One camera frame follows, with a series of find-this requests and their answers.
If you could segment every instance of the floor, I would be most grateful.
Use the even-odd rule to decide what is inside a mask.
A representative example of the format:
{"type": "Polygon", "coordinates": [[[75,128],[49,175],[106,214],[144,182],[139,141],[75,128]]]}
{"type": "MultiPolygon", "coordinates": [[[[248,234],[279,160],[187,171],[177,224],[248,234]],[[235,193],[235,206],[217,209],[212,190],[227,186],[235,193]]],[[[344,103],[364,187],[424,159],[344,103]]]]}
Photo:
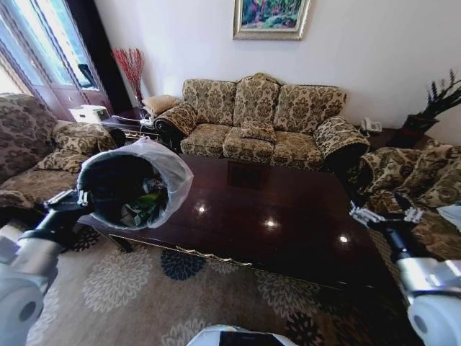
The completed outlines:
{"type": "Polygon", "coordinates": [[[214,324],[283,334],[298,345],[421,344],[399,301],[158,247],[136,244],[123,254],[91,229],[58,268],[28,346],[183,346],[214,324]]]}

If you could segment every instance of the white wall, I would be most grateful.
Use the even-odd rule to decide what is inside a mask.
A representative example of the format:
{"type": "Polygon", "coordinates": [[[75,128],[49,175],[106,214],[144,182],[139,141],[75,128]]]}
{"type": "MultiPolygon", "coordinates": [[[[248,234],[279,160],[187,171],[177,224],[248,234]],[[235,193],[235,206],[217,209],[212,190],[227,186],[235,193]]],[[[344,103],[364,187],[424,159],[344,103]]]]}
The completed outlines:
{"type": "MultiPolygon", "coordinates": [[[[425,107],[425,86],[461,77],[460,0],[312,0],[302,41],[233,40],[233,0],[95,0],[113,47],[147,58],[146,94],[181,96],[187,78],[233,81],[262,71],[286,83],[348,91],[344,115],[399,127],[425,107]]],[[[461,144],[461,108],[429,134],[461,144]]]]}

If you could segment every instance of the coffee table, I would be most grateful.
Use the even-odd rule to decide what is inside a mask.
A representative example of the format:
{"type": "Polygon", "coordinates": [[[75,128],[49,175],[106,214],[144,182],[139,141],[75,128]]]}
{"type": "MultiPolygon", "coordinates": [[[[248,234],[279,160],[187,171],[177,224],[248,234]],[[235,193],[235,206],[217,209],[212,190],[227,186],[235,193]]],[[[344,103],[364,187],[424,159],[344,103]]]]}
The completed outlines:
{"type": "Polygon", "coordinates": [[[121,237],[337,288],[398,294],[368,230],[348,214],[340,181],[325,172],[181,155],[194,173],[182,207],[157,229],[121,237]]]}

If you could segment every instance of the picture frame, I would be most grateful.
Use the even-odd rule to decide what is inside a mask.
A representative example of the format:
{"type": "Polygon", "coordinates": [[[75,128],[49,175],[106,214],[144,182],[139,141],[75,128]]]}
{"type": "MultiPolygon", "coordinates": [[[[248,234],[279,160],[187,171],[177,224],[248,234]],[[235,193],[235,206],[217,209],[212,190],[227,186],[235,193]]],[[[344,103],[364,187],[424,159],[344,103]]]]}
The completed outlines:
{"type": "Polygon", "coordinates": [[[235,0],[234,40],[302,40],[311,0],[235,0]]]}

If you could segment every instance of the vase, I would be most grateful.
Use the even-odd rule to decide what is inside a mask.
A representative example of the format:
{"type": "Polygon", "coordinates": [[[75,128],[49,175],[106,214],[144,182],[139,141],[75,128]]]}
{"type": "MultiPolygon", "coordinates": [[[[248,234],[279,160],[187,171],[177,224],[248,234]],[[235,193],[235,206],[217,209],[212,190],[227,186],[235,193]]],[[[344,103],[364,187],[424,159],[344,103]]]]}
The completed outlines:
{"type": "Polygon", "coordinates": [[[422,117],[421,114],[411,114],[386,146],[413,148],[424,137],[426,131],[438,122],[437,119],[422,117]]]}
{"type": "Polygon", "coordinates": [[[146,117],[146,115],[147,115],[147,112],[144,109],[143,95],[141,94],[140,86],[136,87],[134,92],[135,92],[136,107],[138,108],[139,118],[144,119],[146,117]]]}

